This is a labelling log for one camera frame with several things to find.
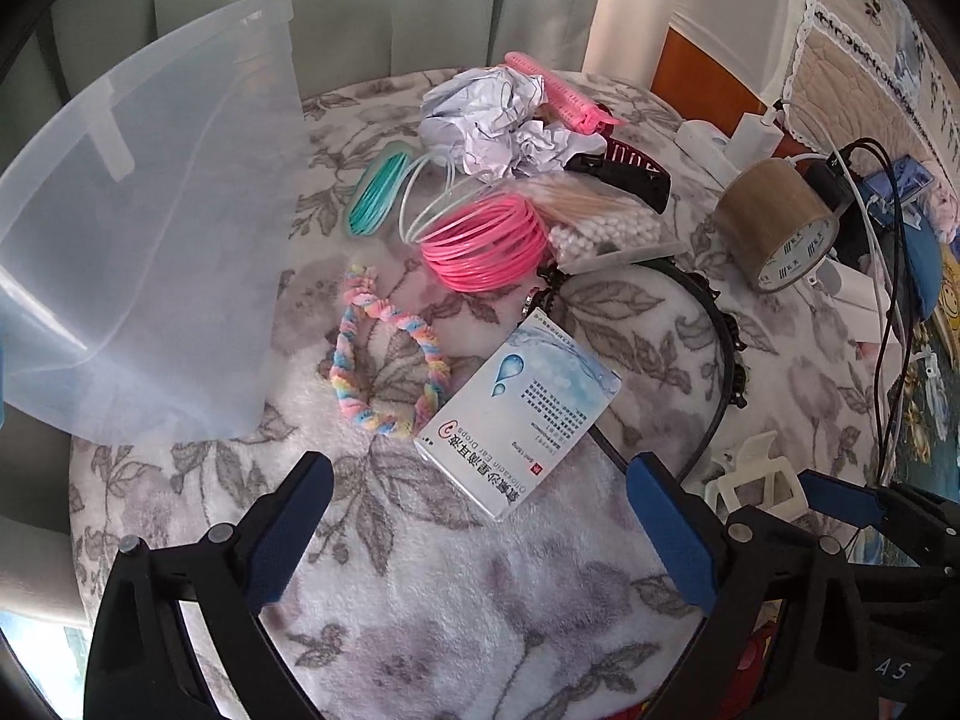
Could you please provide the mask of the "black lace headband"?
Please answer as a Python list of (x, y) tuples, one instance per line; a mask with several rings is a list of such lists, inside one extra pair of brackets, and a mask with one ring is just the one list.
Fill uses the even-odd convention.
[[(704, 429), (703, 437), (698, 442), (695, 450), (690, 454), (680, 467), (678, 472), (674, 473), (677, 483), (685, 483), (690, 473), (697, 468), (704, 452), (708, 450), (711, 440), (718, 432), (721, 422), (726, 416), (726, 411), (735, 406), (743, 410), (747, 406), (745, 398), (745, 387), (747, 387), (747, 369), (743, 366), (740, 353), (747, 349), (747, 344), (740, 339), (739, 322), (731, 312), (722, 310), (718, 305), (718, 298), (721, 295), (716, 291), (708, 278), (701, 273), (690, 273), (683, 271), (677, 266), (672, 257), (661, 257), (660, 259), (647, 260), (646, 262), (633, 262), (631, 268), (642, 268), (643, 270), (656, 271), (659, 275), (669, 278), (680, 289), (683, 289), (690, 298), (693, 298), (700, 305), (703, 314), (711, 323), (713, 333), (719, 348), (719, 361), (715, 364), (716, 372), (719, 374), (719, 395), (718, 406), (708, 427)], [(560, 297), (563, 284), (573, 280), (573, 275), (565, 273), (556, 263), (551, 265), (542, 265), (537, 268), (537, 277), (544, 282), (542, 288), (532, 288), (524, 299), (523, 310), (521, 310), (521, 319), (527, 319), (535, 309), (542, 310), (545, 316), (551, 317), (553, 304)]]

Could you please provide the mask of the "pink bangle stack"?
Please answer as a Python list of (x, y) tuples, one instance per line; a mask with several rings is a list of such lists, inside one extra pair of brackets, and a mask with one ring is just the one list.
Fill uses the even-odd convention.
[(418, 247), (446, 288), (483, 293), (532, 273), (547, 253), (548, 234), (527, 197), (493, 193), (438, 221)]

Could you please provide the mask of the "cotton swab bag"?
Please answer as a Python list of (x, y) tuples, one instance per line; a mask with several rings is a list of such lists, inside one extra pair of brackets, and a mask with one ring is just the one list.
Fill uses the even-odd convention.
[(534, 205), (547, 227), (553, 260), (570, 275), (675, 257), (686, 250), (646, 203), (592, 177), (550, 172), (512, 179), (506, 188)]

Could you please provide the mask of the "white paper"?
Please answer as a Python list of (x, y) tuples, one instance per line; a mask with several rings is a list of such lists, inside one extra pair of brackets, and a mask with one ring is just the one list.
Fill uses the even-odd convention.
[(489, 181), (563, 171), (574, 156), (605, 153), (602, 135), (537, 119), (546, 100), (539, 76), (471, 68), (423, 96), (420, 140), (462, 174)]

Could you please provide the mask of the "pastel braided scrunchie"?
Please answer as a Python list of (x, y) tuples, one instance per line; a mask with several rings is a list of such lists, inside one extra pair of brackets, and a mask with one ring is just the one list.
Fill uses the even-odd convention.
[[(376, 272), (352, 265), (342, 283), (343, 312), (338, 322), (331, 367), (331, 383), (340, 414), (356, 427), (380, 436), (409, 439), (427, 426), (448, 398), (451, 366), (428, 322), (398, 309), (376, 291)], [(382, 374), (394, 382), (379, 382), (370, 374), (361, 340), (361, 325), (373, 322), (377, 330), (391, 330), (382, 355)]]

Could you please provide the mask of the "teal bangle stack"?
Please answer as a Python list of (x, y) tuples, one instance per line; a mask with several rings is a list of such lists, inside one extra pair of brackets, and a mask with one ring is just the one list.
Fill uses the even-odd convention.
[(415, 160), (408, 143), (387, 143), (364, 169), (345, 211), (345, 231), (353, 238), (372, 236), (387, 220), (402, 182)]

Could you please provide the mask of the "white blue medicine box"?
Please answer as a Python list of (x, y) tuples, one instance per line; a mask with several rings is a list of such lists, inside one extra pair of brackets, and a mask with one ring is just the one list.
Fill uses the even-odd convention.
[(544, 483), (622, 378), (535, 309), (421, 427), (418, 453), (491, 520)]

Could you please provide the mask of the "green curtain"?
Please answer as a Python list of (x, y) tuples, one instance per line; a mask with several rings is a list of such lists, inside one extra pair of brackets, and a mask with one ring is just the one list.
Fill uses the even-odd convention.
[[(239, 0), (55, 0), (2, 80), (2, 158), (114, 65)], [(597, 0), (293, 0), (299, 91), (435, 68), (494, 64), (522, 50), (578, 70)]]

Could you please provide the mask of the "black power adapter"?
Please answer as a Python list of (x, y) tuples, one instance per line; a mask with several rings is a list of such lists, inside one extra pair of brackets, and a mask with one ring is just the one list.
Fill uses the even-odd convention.
[(838, 220), (838, 234), (833, 244), (836, 260), (856, 270), (864, 270), (869, 260), (866, 226), (839, 162), (835, 158), (810, 160), (804, 171), (804, 181)]

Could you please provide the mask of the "brown packing tape roll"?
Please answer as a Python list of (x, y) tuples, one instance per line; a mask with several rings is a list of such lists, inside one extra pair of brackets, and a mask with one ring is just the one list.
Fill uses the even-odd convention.
[(838, 216), (786, 160), (768, 158), (724, 190), (713, 224), (748, 286), (788, 288), (820, 263), (838, 234)]

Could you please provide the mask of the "pink hair roller clip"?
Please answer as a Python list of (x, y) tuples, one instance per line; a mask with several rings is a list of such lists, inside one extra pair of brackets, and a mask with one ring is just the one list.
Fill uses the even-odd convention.
[(568, 85), (555, 71), (540, 65), (534, 57), (513, 50), (506, 52), (505, 64), (524, 75), (539, 76), (544, 85), (547, 104), (569, 130), (583, 135), (594, 135), (622, 125), (620, 119), (613, 117), (608, 110), (602, 109), (592, 99)]

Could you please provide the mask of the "clear plastic storage bin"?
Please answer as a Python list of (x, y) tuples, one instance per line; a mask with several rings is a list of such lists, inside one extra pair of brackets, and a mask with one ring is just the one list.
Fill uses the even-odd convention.
[(94, 444), (256, 427), (308, 156), (293, 0), (128, 57), (2, 177), (2, 395)]

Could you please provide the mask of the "white hair claw clip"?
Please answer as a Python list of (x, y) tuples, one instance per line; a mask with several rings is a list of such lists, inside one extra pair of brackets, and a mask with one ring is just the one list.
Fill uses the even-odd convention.
[(809, 512), (809, 502), (793, 464), (784, 455), (773, 455), (776, 431), (755, 434), (737, 450), (711, 457), (721, 474), (704, 485), (703, 499), (721, 520), (745, 505), (753, 505), (784, 522), (794, 522)]

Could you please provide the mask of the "floral fleece blanket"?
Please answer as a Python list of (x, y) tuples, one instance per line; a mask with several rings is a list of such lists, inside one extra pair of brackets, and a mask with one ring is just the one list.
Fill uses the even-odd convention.
[[(70, 525), (87, 610), (126, 536), (153, 548), (235, 522), (308, 450), (335, 491), (283, 598), (263, 624), (332, 718), (602, 718), (661, 682), (697, 627), (626, 497), (619, 458), (654, 452), (692, 484), (711, 457), (770, 434), (797, 468), (862, 483), (877, 463), (874, 376), (835, 305), (804, 283), (760, 296), (711, 213), (718, 186), (675, 145), (679, 114), (654, 94), (584, 75), (625, 142), (669, 172), (667, 231), (736, 321), (745, 401), (721, 410), (721, 351), (697, 301), (640, 266), (574, 278), (551, 318), (622, 387), (560, 461), (583, 372), (521, 346), (527, 283), (475, 294), (443, 286), (395, 227), (343, 229), (348, 197), (384, 146), (415, 142), (436, 70), (304, 99), (309, 167), (278, 285), (270, 385), (240, 439), (169, 447), (76, 442)], [(454, 403), (423, 439), (375, 436), (342, 418), (329, 367), (342, 283), (371, 268), (379, 296), (423, 317), (452, 371)]]

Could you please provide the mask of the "wooden bed frame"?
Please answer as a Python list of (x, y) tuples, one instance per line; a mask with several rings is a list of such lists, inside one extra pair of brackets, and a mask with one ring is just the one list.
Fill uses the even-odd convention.
[(732, 137), (743, 114), (763, 114), (782, 85), (761, 94), (674, 28), (665, 35), (651, 91), (686, 121), (708, 121)]

